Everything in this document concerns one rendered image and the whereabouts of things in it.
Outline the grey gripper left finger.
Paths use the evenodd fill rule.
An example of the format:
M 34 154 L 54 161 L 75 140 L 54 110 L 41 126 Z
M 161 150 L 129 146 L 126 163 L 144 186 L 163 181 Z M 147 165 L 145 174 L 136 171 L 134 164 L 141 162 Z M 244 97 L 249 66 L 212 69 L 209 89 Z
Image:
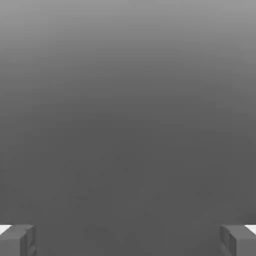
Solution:
M 0 256 L 38 256 L 36 227 L 0 224 Z

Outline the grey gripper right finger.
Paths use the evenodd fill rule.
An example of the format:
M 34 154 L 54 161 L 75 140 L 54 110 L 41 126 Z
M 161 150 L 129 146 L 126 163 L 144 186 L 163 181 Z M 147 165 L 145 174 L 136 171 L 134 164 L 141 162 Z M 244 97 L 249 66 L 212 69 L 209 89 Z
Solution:
M 256 256 L 256 224 L 221 225 L 222 256 Z

